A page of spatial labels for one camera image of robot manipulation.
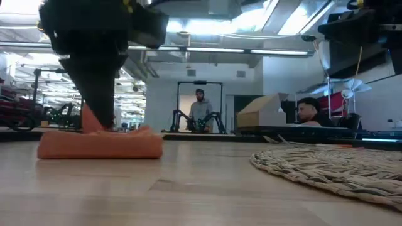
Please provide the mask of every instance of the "orange fabric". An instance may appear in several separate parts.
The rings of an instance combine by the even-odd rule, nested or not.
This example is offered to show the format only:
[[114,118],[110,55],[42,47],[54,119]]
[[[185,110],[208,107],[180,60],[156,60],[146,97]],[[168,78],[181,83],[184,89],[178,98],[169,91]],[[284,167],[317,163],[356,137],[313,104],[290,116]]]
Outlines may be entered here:
[[90,132],[105,131],[102,124],[98,121],[94,113],[87,104],[82,109],[82,132],[88,134]]
[[162,137],[144,127],[128,134],[48,131],[38,147],[40,159],[158,159]]

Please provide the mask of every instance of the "fan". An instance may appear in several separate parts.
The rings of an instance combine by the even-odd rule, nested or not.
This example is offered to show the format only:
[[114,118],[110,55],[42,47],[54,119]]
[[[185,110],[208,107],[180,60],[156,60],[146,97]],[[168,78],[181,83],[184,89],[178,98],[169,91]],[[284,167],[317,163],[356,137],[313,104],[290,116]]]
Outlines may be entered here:
[[344,89],[341,94],[344,98],[347,106],[347,113],[349,113],[350,107],[350,100],[353,97],[353,112],[356,113],[356,95],[357,92],[365,92],[371,90],[371,86],[365,84],[362,80],[359,79],[350,79],[344,83]]

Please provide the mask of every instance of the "chair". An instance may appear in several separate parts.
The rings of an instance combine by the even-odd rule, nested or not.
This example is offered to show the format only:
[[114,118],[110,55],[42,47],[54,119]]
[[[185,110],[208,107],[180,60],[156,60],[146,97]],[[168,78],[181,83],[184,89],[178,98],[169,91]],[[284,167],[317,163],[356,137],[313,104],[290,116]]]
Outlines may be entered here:
[[361,116],[356,113],[349,113],[346,116],[340,118],[337,127],[344,127],[352,129],[354,131],[361,130]]
[[340,120],[341,120],[342,118],[344,118],[344,117],[343,117],[343,116],[332,116],[332,117],[331,117],[332,124],[333,124],[335,127],[339,127],[339,122],[340,122]]

